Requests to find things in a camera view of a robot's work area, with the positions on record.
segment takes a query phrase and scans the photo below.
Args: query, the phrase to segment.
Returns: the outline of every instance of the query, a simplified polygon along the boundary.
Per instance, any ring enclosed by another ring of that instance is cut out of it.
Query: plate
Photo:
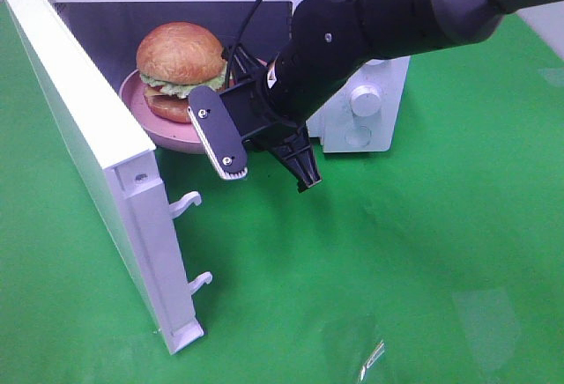
[[[151,112],[143,96],[145,87],[139,71],[134,70],[123,80],[119,95],[151,140],[157,146],[172,151],[204,153],[202,142],[192,124],[171,122]]]

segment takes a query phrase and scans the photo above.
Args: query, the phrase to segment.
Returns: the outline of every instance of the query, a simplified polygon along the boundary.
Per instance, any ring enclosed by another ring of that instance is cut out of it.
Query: green surface
[[[412,59],[392,149],[266,154],[225,183],[158,151],[207,335],[173,357],[0,7],[0,382],[564,382],[564,64],[518,18]]]

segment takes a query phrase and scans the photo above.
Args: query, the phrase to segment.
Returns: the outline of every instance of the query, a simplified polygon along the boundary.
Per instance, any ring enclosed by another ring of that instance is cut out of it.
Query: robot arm
[[[235,49],[236,85],[198,87],[190,116],[219,175],[246,173],[243,143],[272,153],[299,191],[321,180],[306,120],[370,59],[391,59],[484,41],[502,17],[560,0],[304,0],[292,39],[268,67]]]

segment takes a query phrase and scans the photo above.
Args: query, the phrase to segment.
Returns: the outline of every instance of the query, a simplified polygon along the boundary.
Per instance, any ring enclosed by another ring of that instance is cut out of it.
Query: wire
[[[225,80],[225,83],[224,83],[225,89],[227,89],[229,87],[229,78],[231,77],[231,67],[233,65],[235,50],[240,45],[241,37],[245,33],[245,29],[247,28],[247,25],[249,24],[250,19],[253,17],[253,14],[255,14],[256,9],[258,8],[258,6],[261,4],[262,1],[263,0],[255,0],[255,2],[253,3],[253,6],[251,7],[251,9],[249,11],[249,13],[247,14],[247,17],[243,20],[243,22],[241,23],[241,26],[239,27],[239,31],[237,32],[237,35],[235,37],[234,44],[231,47],[231,50],[229,51],[229,59],[227,60],[227,68],[226,68],[226,80]]]

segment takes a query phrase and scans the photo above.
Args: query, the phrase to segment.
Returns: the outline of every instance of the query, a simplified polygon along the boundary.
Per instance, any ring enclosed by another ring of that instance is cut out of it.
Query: hamburger
[[[205,27],[166,23],[152,30],[137,49],[137,69],[147,84],[151,112],[173,122],[190,122],[188,94],[199,85],[221,90],[226,61],[223,46]]]

